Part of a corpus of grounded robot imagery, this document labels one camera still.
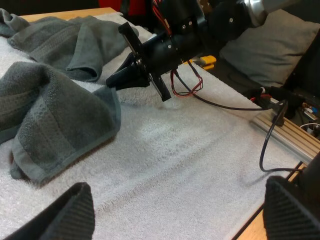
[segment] electrical wire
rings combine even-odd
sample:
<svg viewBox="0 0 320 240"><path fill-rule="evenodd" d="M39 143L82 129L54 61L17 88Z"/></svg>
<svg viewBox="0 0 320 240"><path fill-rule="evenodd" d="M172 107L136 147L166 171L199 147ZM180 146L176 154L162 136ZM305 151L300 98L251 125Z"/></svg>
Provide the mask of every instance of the electrical wire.
<svg viewBox="0 0 320 240"><path fill-rule="evenodd" d="M311 122L311 123L306 123L306 124L301 125L301 126L300 126L300 128L303 128L303 127L305 127L305 126L309 126L309 125L316 125L316 126L320 126L320 124L319 124L319 123Z"/></svg>
<svg viewBox="0 0 320 240"><path fill-rule="evenodd" d="M192 90L188 87L188 85L181 79L181 77L179 76L179 73L177 72L177 70L172 70L171 71L172 73L175 74L175 76L179 79L179 81L183 84L183 86L189 91L191 92ZM229 109L229 110L238 110L238 111L263 111L263 110L269 110L271 108L238 108L238 107L230 107L230 106L224 106L224 105L220 105L220 104L217 104L215 102L211 102L211 101L208 101L196 94L192 94L195 98L199 99L200 101L204 102L204 103L207 103L209 105L213 105L213 106L216 106L216 107L219 107L219 108L223 108L223 109ZM265 137L265 140L264 140L264 143L263 143L263 146L262 146L262 150L261 150L261 155L260 155L260 159L259 159L259 167L261 169L261 171L263 171L264 173L271 173L271 172L280 172L280 171L288 171L288 172L292 172L292 171L295 171L295 172L302 172L303 170L302 169L297 169L297 168L272 168L272 169L264 169L264 166L263 166L263 162L264 162L264 156L265 156L265 152L266 152L266 149L267 149L267 145L268 145L268 142L269 142L269 139L270 139L270 136L278 122L278 120L284 115L285 111L286 111L286 104L287 103L282 103L282 108L279 110L276 118L274 119L266 137Z"/></svg>
<svg viewBox="0 0 320 240"><path fill-rule="evenodd" d="M170 29L170 25L169 25L168 21L163 17L161 12L159 11L157 0L153 0L152 11L153 11L154 15L158 18L158 20L162 23L162 25L163 25L164 29L166 30L166 32L168 33L168 35L171 36L172 31Z"/></svg>
<svg viewBox="0 0 320 240"><path fill-rule="evenodd" d="M271 134L278 122L278 120L283 116L283 114L286 111L286 104L282 103L282 108L279 110L278 114L276 115L276 117L273 119L273 123L268 131L268 133L266 134L263 146L262 146L262 150L261 150L261 155L260 155L260 159L259 159L259 167L261 169L261 171L263 171L264 173L271 173L271 172L281 172L281 171L288 171L288 172L303 172L302 169L297 169L297 168L272 168L272 169L264 169L263 163L264 163L264 156L265 156L265 152L267 149L267 145L269 142L269 139L271 137Z"/></svg>
<svg viewBox="0 0 320 240"><path fill-rule="evenodd" d="M189 66L191 67L193 73L196 75L196 77L198 78L199 80L199 83L197 85L195 85L193 87L193 89L191 89L190 91L188 92L177 92L176 89L175 89L175 81L174 81L174 73L175 73L175 70L172 70L170 72L170 79L171 79L171 89L172 89L172 92L174 95L176 95L177 97L180 97L180 98L186 98L186 97L190 97L192 96L193 94L197 93L198 91L202 90L204 88L204 80L203 78L200 76L200 74L197 72L197 70L195 69L194 66L192 66L191 62L188 61L187 62L189 64Z"/></svg>
<svg viewBox="0 0 320 240"><path fill-rule="evenodd" d="M269 94L261 94L261 95L260 95L260 98L264 98L264 97L272 98L272 96L269 95ZM253 97L253 98L250 98L250 100L251 100L252 102L254 102L255 100L257 100L257 98L256 98L256 97Z"/></svg>
<svg viewBox="0 0 320 240"><path fill-rule="evenodd" d="M179 79L179 81L182 83L182 85L190 92L191 89L188 87L188 85L181 79L181 77L179 76L179 73L177 72L177 70L173 70L173 73L175 74L175 76ZM219 108L223 108L223 109L229 109L229 110L236 110L236 111L264 111L264 110L270 110L272 109L271 107L269 108L241 108L241 107L231 107L231 106L224 106L209 100L206 100L200 96L198 96L197 94L193 93L192 94L196 99L209 104L209 105L213 105Z"/></svg>

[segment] yellow object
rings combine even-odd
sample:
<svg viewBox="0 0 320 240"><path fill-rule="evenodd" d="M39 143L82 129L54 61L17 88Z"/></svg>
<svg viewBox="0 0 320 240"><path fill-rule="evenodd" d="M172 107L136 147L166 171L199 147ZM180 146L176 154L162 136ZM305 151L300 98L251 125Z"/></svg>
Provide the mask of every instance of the yellow object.
<svg viewBox="0 0 320 240"><path fill-rule="evenodd" d="M204 70L210 70L215 67L214 63L217 61L217 59L214 56L203 56L203 57L194 57L193 59L190 59L190 62L194 62L198 66L202 67Z"/></svg>

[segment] white towel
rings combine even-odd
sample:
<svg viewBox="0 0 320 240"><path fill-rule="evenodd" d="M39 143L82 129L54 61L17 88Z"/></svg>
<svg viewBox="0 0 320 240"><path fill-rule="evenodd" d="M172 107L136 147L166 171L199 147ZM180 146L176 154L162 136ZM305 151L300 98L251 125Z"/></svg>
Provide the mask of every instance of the white towel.
<svg viewBox="0 0 320 240"><path fill-rule="evenodd" d="M102 20L123 22L117 14ZM151 35L138 28L142 41ZM129 49L104 67L99 83L115 71ZM25 54L0 38L0 77ZM256 107L196 66L199 95L228 106ZM197 82L187 65L178 72ZM170 87L168 74L163 76ZM94 83L79 83L93 91ZM257 112L228 111L193 97L161 102L153 86L118 92L122 124L116 138L86 154L41 188L9 174L12 141L0 145L0 238L31 220L76 182L91 186L94 240L230 239L264 201L268 175L259 169L266 134L250 124ZM301 159L271 140L265 168L294 167Z"/></svg>

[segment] red object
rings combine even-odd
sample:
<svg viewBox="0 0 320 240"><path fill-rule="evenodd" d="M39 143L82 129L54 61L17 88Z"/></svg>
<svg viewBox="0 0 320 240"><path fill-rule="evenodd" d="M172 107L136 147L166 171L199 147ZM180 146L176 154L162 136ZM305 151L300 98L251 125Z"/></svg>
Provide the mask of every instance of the red object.
<svg viewBox="0 0 320 240"><path fill-rule="evenodd" d="M113 8L120 11L122 0L99 0L100 8ZM133 15L146 15L145 0L130 0L129 16Z"/></svg>

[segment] red wire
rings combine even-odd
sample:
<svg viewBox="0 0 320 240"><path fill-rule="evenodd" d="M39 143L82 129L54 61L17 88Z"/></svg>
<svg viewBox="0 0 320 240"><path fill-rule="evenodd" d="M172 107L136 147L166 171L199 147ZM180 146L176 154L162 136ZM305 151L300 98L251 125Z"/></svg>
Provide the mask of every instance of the red wire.
<svg viewBox="0 0 320 240"><path fill-rule="evenodd" d="M199 79L199 83L197 85L195 85L191 91L189 91L188 93L182 95L181 93L178 93L175 90L175 83L174 83L174 73L176 72L176 70L171 70L170 72L170 79L171 79L171 88L172 88L172 92L174 95L176 95L179 98L186 98L186 97L190 97L193 94L195 94L197 91L201 90L203 88L203 83L204 80L203 78L197 73L197 71L194 71L194 74L198 77Z"/></svg>
<svg viewBox="0 0 320 240"><path fill-rule="evenodd" d="M261 95L260 95L260 98L264 98L264 97L272 98L272 96L269 95L269 94L261 94ZM250 100L251 100L252 102L254 102L255 100L257 100L257 98L256 98L256 97L253 97L253 98L250 98Z"/></svg>
<svg viewBox="0 0 320 240"><path fill-rule="evenodd" d="M162 23L162 25L164 26L164 28L165 28L165 30L167 31L167 33L169 34L169 35L172 35L172 31L171 31L171 29L170 29L170 26L168 26L167 24L166 24L166 20L164 19L164 17L162 16L162 14L160 13L160 11L159 11L159 9L155 6L155 5L153 5L152 6L152 10L153 10L153 13L154 13L154 15L159 19L159 21Z"/></svg>

